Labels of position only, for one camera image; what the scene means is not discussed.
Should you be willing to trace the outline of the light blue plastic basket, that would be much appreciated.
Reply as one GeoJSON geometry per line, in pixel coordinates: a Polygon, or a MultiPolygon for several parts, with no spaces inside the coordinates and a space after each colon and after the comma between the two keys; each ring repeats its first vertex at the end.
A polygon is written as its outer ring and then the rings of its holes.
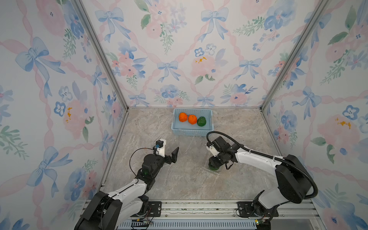
{"type": "Polygon", "coordinates": [[[213,112],[210,109],[176,108],[173,111],[173,121],[171,129],[173,133],[177,136],[205,137],[210,131],[214,130],[212,116],[213,112]],[[179,121],[180,113],[185,113],[188,116],[194,115],[197,118],[204,117],[206,120],[206,124],[200,127],[197,125],[197,123],[192,125],[188,121],[180,122],[179,121]]]}

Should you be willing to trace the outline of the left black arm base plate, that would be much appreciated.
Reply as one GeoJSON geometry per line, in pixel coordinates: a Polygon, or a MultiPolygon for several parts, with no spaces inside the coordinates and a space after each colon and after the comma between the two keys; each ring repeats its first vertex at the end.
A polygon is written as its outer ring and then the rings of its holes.
{"type": "Polygon", "coordinates": [[[160,217],[162,212],[161,201],[148,201],[142,204],[139,212],[132,215],[133,218],[160,217]]]}

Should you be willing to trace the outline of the green orange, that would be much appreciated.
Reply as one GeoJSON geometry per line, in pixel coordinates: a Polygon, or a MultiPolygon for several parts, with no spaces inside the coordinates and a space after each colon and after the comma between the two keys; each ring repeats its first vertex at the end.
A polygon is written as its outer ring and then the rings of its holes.
{"type": "Polygon", "coordinates": [[[199,117],[199,118],[197,119],[197,125],[198,125],[199,127],[204,127],[206,124],[207,124],[207,120],[206,120],[206,118],[205,118],[205,117],[199,117]]]}
{"type": "Polygon", "coordinates": [[[211,163],[209,163],[209,169],[212,170],[212,171],[217,171],[219,169],[219,167],[215,167],[211,163]]]}

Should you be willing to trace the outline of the clear container of green fruit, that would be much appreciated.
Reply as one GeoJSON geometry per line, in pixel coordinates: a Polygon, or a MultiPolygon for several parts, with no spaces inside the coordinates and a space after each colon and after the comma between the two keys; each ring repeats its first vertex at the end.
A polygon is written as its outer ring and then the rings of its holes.
{"type": "Polygon", "coordinates": [[[209,161],[205,164],[204,166],[204,169],[209,172],[209,173],[212,173],[212,174],[216,174],[216,175],[220,175],[222,172],[225,172],[226,171],[226,167],[225,165],[222,165],[219,167],[219,169],[217,171],[212,171],[209,169],[209,161]]]}

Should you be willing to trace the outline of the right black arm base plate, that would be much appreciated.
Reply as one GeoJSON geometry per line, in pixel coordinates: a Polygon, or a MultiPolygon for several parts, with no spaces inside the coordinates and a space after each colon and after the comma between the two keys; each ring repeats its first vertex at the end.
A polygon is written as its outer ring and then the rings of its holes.
{"type": "Polygon", "coordinates": [[[253,204],[252,201],[237,202],[237,215],[242,218],[279,217],[276,209],[266,209],[260,204],[253,204]]]}

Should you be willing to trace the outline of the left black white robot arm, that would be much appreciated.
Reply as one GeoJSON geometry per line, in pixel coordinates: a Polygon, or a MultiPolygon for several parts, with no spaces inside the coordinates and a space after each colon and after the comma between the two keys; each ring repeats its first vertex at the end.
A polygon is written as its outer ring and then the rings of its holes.
{"type": "Polygon", "coordinates": [[[114,230],[131,216],[148,213],[146,193],[153,187],[155,178],[165,164],[177,162],[179,147],[170,156],[163,148],[153,147],[153,154],[144,157],[142,167],[132,182],[113,192],[99,191],[83,212],[74,229],[114,230]]]}

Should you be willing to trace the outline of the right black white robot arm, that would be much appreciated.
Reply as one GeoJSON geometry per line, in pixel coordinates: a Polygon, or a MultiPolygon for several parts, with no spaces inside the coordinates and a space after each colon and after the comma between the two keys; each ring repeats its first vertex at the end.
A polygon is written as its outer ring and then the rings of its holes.
{"type": "Polygon", "coordinates": [[[265,216],[286,203],[300,204],[305,199],[318,195],[318,187],[306,168],[294,155],[272,156],[248,148],[237,141],[228,143],[223,137],[207,142],[212,157],[209,168],[218,170],[221,166],[230,169],[234,163],[247,164],[263,170],[276,178],[278,185],[261,191],[248,205],[250,214],[265,216]]]}

